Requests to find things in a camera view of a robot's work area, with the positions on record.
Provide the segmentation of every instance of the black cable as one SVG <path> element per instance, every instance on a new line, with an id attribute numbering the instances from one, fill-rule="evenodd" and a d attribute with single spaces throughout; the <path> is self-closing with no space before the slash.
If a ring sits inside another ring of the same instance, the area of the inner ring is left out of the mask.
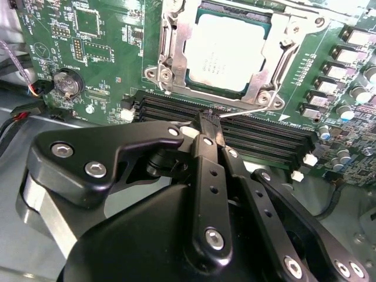
<path id="1" fill-rule="evenodd" d="M 22 63 L 22 62 L 31 62 L 31 58 L 30 58 L 30 55 L 26 54 L 26 55 L 19 55 L 19 56 L 16 56 L 17 57 L 17 60 Z M 11 65 L 14 65 L 13 61 L 11 58 L 8 58 L 8 59 L 5 59 L 3 61 L 0 62 L 0 69 L 2 68 L 6 68 L 7 66 L 11 66 Z"/>
<path id="2" fill-rule="evenodd" d="M 24 123 L 27 121 L 27 118 L 21 119 L 21 120 L 16 120 L 14 123 L 11 125 L 9 130 L 6 132 L 4 137 L 0 140 L 0 158 L 2 155 L 5 153 L 7 148 L 9 147 L 9 144 L 12 142 L 16 134 L 19 132 L 20 128 Z"/>
<path id="3" fill-rule="evenodd" d="M 1 136 L 4 134 L 6 129 L 8 128 L 9 125 L 11 125 L 14 122 L 14 118 L 7 119 L 4 121 L 4 123 L 0 126 L 0 139 Z"/>
<path id="4" fill-rule="evenodd" d="M 333 194 L 331 195 L 328 206 L 321 213 L 314 216 L 317 220 L 326 219 L 329 215 L 332 214 L 335 207 L 337 207 L 337 204 L 340 201 L 341 192 L 343 188 L 345 187 L 345 184 L 346 183 L 344 181 L 339 181 L 339 183 L 335 184 L 335 188 L 334 188 Z"/>
<path id="5" fill-rule="evenodd" d="M 20 64 L 24 69 L 29 69 L 33 67 L 33 63 L 31 61 L 20 62 Z M 0 68 L 0 76 L 9 75 L 10 73 L 17 71 L 18 68 L 16 67 L 16 65 L 8 65 L 3 68 Z"/>
<path id="6" fill-rule="evenodd" d="M 4 81 L 4 80 L 0 80 L 0 89 L 5 89 L 5 90 L 8 90 L 8 91 L 11 91 L 13 94 L 27 95 L 27 93 L 28 93 L 28 87 L 27 86 L 14 84 L 14 83 L 7 82 L 7 81 Z"/>

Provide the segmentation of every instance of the cpu socket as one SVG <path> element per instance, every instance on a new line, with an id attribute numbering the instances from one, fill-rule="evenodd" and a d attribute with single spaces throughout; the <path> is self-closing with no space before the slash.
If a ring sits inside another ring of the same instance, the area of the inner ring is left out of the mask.
<path id="1" fill-rule="evenodd" d="M 163 0 L 158 63 L 145 77 L 166 94 L 279 110 L 285 103 L 278 91 L 304 38 L 329 22 L 307 8 Z"/>

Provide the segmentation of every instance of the red wire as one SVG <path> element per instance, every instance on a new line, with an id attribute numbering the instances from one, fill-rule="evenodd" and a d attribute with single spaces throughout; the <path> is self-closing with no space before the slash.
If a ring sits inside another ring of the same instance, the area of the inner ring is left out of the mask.
<path id="1" fill-rule="evenodd" d="M 14 117 L 14 120 L 25 119 L 25 118 L 28 117 L 28 115 L 29 115 L 29 113 L 26 113 L 26 112 L 24 112 L 24 113 L 20 113 L 19 115 L 16 115 L 16 116 Z"/>

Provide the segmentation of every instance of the metal lever arm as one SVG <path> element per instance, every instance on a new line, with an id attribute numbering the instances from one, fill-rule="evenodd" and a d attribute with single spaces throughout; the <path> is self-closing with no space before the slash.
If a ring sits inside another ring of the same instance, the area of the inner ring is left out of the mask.
<path id="1" fill-rule="evenodd" d="M 119 174 L 129 174 L 145 152 L 176 149 L 183 139 L 177 127 L 163 121 L 44 132 L 33 141 L 27 167 L 38 184 L 90 208 L 106 199 Z M 118 171 L 119 163 L 124 172 Z"/>
<path id="2" fill-rule="evenodd" d="M 266 189 L 283 225 L 319 281 L 369 281 L 365 268 L 310 214 L 275 177 L 257 169 L 252 177 Z"/>
<path id="3" fill-rule="evenodd" d="M 236 189 L 241 202 L 254 217 L 270 260 L 264 273 L 270 281 L 317 281 L 300 260 L 270 201 L 265 188 L 253 180 L 240 156 L 230 147 L 222 149 L 227 187 Z"/>
<path id="4" fill-rule="evenodd" d="M 229 264 L 233 252 L 226 174 L 218 164 L 217 144 L 205 135 L 196 136 L 192 155 L 195 172 L 185 252 L 197 269 L 215 273 Z"/>

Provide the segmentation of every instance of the green circuit board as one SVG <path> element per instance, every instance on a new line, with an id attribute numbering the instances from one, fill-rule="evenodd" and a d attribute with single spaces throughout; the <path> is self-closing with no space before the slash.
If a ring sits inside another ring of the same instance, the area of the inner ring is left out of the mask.
<path id="1" fill-rule="evenodd" d="M 345 5 L 337 0 L 314 2 L 342 13 L 357 11 L 356 27 L 376 32 L 374 0 L 346 1 Z M 259 0 L 242 3 L 278 11 L 285 8 Z M 101 125 L 119 124 L 124 123 L 120 118 L 122 99 L 139 89 L 164 95 L 143 74 L 146 67 L 157 64 L 162 0 L 24 0 L 23 4 L 18 9 L 19 21 L 38 78 L 51 80 L 59 69 L 69 68 L 77 71 L 85 82 L 84 92 L 74 100 L 66 100 L 55 90 L 45 96 L 50 107 L 71 109 L 76 118 Z M 344 81 L 343 89 L 335 94 L 320 120 L 304 117 L 299 111 L 300 105 L 307 102 L 309 90 L 314 89 L 317 77 L 323 76 L 323 65 L 333 60 L 333 48 L 344 44 L 341 39 L 344 28 L 343 23 L 332 20 L 325 30 L 307 35 L 279 91 L 285 107 L 252 115 L 306 130 L 328 125 L 333 131 L 332 138 L 324 142 L 322 157 L 312 173 L 323 175 L 331 170 L 330 160 L 338 150 L 346 148 L 352 162 L 342 170 L 345 179 L 358 185 L 372 184 L 376 178 L 376 159 L 361 152 L 367 147 L 376 149 L 376 99 L 356 104 L 348 91 L 355 85 L 364 85 L 362 71 L 376 64 L 375 46 L 362 47 L 364 59 Z M 364 87 L 371 93 L 375 91 L 370 84 Z M 228 109 L 180 94 L 171 96 Z M 355 113 L 353 120 L 343 122 L 339 118 L 335 109 L 342 103 L 351 106 Z"/>

